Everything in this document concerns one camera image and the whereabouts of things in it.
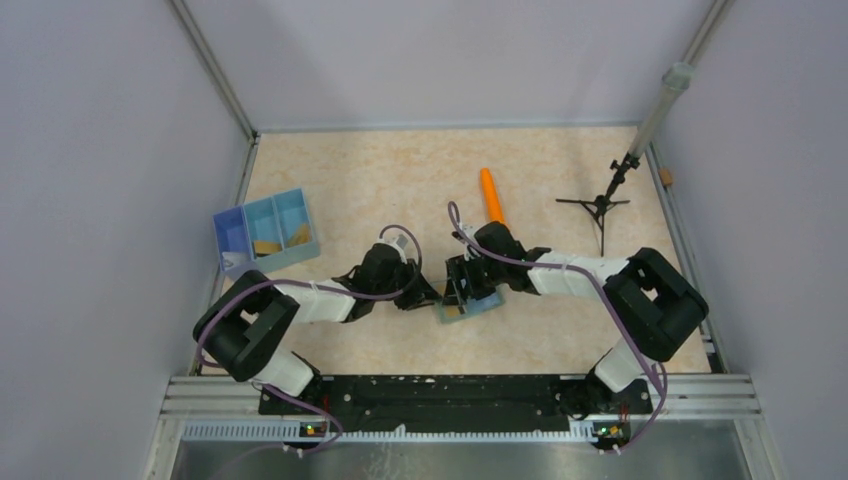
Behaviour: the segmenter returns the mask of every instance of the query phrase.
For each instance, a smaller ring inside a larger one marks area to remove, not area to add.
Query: beige tabletop
[[[599,255],[599,234],[579,206],[611,178],[633,127],[365,131],[262,135],[245,201],[301,187],[321,255],[269,274],[323,280],[346,273],[380,228],[410,228],[424,250],[423,273],[445,278],[444,261],[462,253],[451,237],[447,202],[467,224],[486,223],[479,171],[494,176],[504,215],[525,248]],[[677,257],[647,166],[616,194],[631,204],[607,217],[608,257],[642,246]],[[442,324],[431,308],[398,311],[380,303],[350,324],[294,325],[284,345],[326,374],[585,372],[619,333],[600,302],[502,291],[505,305]],[[670,372],[708,372],[698,332],[668,362]]]

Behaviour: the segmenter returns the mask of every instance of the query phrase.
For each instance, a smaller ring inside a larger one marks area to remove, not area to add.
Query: orange cylinder
[[[501,210],[501,202],[498,200],[498,191],[495,189],[495,181],[488,168],[480,170],[480,185],[483,188],[483,200],[486,201],[486,210],[489,213],[490,222],[501,222],[506,225]]]

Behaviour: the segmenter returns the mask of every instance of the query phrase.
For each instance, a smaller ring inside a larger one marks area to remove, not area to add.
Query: floor
[[[321,256],[271,278],[322,280],[358,264],[381,227],[410,228],[424,249],[423,273],[445,278],[444,260],[462,252],[447,202],[463,221],[486,223],[479,170],[488,167],[506,221],[525,248],[598,256],[599,234],[579,206],[611,178],[634,127],[365,131],[263,135],[246,201],[301,187]],[[628,173],[617,199],[631,204],[607,217],[608,257],[642,246],[675,265],[668,227],[647,166]],[[504,306],[453,324],[425,308],[378,304],[351,324],[295,325],[283,343],[325,374],[585,372],[619,333],[597,301],[503,290]],[[669,372],[709,372],[699,333],[667,364]]]

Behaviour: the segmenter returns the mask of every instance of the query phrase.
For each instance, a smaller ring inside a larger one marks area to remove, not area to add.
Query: gray wall
[[[711,0],[188,0],[259,129],[639,120]]]
[[[246,143],[159,0],[0,2],[0,112],[0,478],[137,478]]]
[[[737,2],[661,145],[791,478],[844,478],[848,3]]]

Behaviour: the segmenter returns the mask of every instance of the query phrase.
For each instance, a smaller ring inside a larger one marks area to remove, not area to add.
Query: purple cable
[[[303,455],[312,455],[313,453],[318,453],[322,450],[326,450],[330,445],[332,445],[339,438],[341,438],[342,434],[344,434],[344,428],[342,428],[341,422],[339,422],[339,420],[336,417],[330,415],[328,412],[321,410],[320,408],[315,407],[313,405],[310,405],[306,402],[302,402],[302,401],[300,401],[300,400],[298,400],[298,399],[296,399],[296,398],[294,398],[290,395],[287,395],[283,391],[281,391],[280,389],[278,389],[277,387],[275,387],[273,385],[263,384],[262,386],[265,387],[265,389],[268,390],[269,392],[271,392],[273,395],[276,395],[280,399],[285,400],[286,402],[289,402],[292,405],[295,405],[297,407],[300,407],[300,408],[309,410],[311,412],[317,413],[318,415],[321,415],[322,417],[326,418],[330,423],[335,425],[336,429],[338,429],[338,432],[336,432],[336,435],[333,436],[333,438],[327,440],[324,443],[319,444],[316,447],[310,448],[309,450],[303,450]],[[329,433],[330,433],[330,428],[329,428],[329,425],[327,425],[327,434],[329,435]],[[215,478],[218,478],[222,473],[224,473],[225,471],[232,468],[233,465],[241,462],[246,457],[249,457],[249,456],[253,455],[254,453],[258,453],[258,452],[261,452],[263,450],[280,450],[280,449],[282,449],[282,447],[278,443],[266,443],[266,444],[258,445],[254,448],[251,448],[250,450],[241,453],[240,455],[236,456],[235,458],[231,459],[230,461],[228,461],[227,463],[222,465],[221,468],[219,468],[211,477],[209,477],[209,480],[214,480]],[[297,449],[293,448],[290,451],[297,452]]]
[[[418,265],[415,266],[416,272],[412,276],[412,279],[409,281],[409,283],[404,285],[404,287],[401,288],[400,290],[398,290],[396,292],[392,292],[392,293],[381,294],[381,295],[369,295],[369,294],[365,294],[365,293],[355,293],[355,292],[351,292],[351,291],[348,291],[348,290],[343,290],[341,288],[328,287],[328,286],[325,286],[325,285],[314,285],[312,283],[301,282],[299,280],[280,279],[280,280],[268,280],[267,282],[257,283],[256,285],[253,285],[252,287],[245,289],[245,291],[243,291],[240,294],[233,297],[232,300],[227,302],[227,304],[224,305],[224,307],[221,308],[221,310],[218,311],[218,313],[216,313],[215,316],[212,317],[211,320],[209,320],[209,323],[206,324],[206,328],[203,329],[203,332],[200,333],[200,337],[198,337],[198,339],[197,339],[197,349],[194,352],[194,357],[203,366],[220,368],[221,366],[218,365],[217,363],[210,362],[209,360],[206,360],[205,358],[203,358],[203,345],[206,344],[206,340],[209,338],[209,332],[211,332],[212,329],[215,328],[215,325],[217,325],[218,322],[220,322],[221,319],[224,318],[224,316],[226,316],[228,313],[230,313],[230,311],[232,311],[232,309],[235,308],[235,306],[238,305],[239,302],[244,300],[245,297],[256,292],[257,290],[261,290],[263,288],[267,288],[267,287],[270,287],[272,285],[291,285],[291,286],[294,286],[294,287],[301,287],[301,288],[307,288],[307,289],[312,289],[314,287],[314,288],[317,288],[318,290],[322,290],[324,292],[338,293],[339,295],[347,295],[347,296],[353,297],[353,298],[360,298],[360,299],[364,299],[364,300],[375,300],[375,301],[392,300],[395,297],[401,295],[407,288],[412,286],[412,284],[417,280],[418,273],[421,272],[421,261],[422,261],[421,244],[418,243],[418,239],[415,238],[415,235],[413,235],[412,232],[410,232],[408,228],[404,227],[403,225],[397,225],[397,224],[386,225],[385,227],[383,227],[383,229],[380,230],[380,238],[383,238],[383,235],[386,233],[387,230],[390,230],[390,229],[393,229],[393,228],[396,228],[396,229],[402,231],[403,233],[407,234],[409,236],[409,238],[412,240],[412,243],[415,245],[415,250],[418,252]]]
[[[624,322],[621,321],[621,317],[618,316],[618,312],[615,311],[615,307],[612,306],[609,297],[607,297],[606,292],[604,292],[603,287],[600,283],[598,283],[598,280],[595,278],[595,276],[592,275],[585,268],[581,268],[576,265],[562,265],[559,263],[526,262],[523,260],[515,260],[514,258],[498,255],[495,252],[489,251],[481,247],[477,244],[477,242],[472,240],[459,225],[459,207],[453,200],[448,202],[448,217],[450,218],[451,224],[453,225],[453,229],[456,231],[457,234],[459,234],[462,240],[469,247],[473,248],[479,253],[482,253],[483,255],[486,255],[487,257],[493,258],[504,263],[509,263],[511,265],[518,265],[521,267],[551,268],[555,270],[561,270],[563,267],[565,267],[566,270],[577,272],[586,277],[587,280],[589,280],[589,283],[592,284],[592,287],[595,289],[595,292],[597,292],[598,296],[601,298],[601,302],[606,307],[607,312],[609,312],[610,316],[612,317],[613,322],[615,322],[615,326],[618,327],[618,330],[621,333],[621,336],[624,338],[624,341],[627,343],[627,346],[630,347],[630,351],[633,352],[633,355],[636,357],[636,361],[639,363],[639,366],[642,367],[642,370],[645,372],[645,375],[648,377],[648,380],[651,382],[651,385],[654,386],[654,388],[660,395],[660,402],[657,405],[657,408],[654,409],[654,412],[651,414],[651,417],[648,419],[647,423],[645,423],[645,425],[635,435],[633,435],[633,437],[631,437],[630,443],[628,443],[628,445],[632,444],[633,441],[640,438],[642,436],[642,432],[645,431],[652,423],[654,423],[654,420],[656,420],[657,416],[662,410],[663,405],[665,404],[665,398],[667,396],[666,381],[668,377],[665,373],[665,367],[660,364],[660,369],[663,371],[664,378],[664,381],[660,383],[659,376],[654,370],[651,369],[651,367],[648,366],[648,362],[645,361],[645,358],[642,356],[642,353],[639,351],[639,348],[636,347],[636,342],[633,341],[633,337],[630,336],[630,333],[627,331],[627,327],[624,326]]]

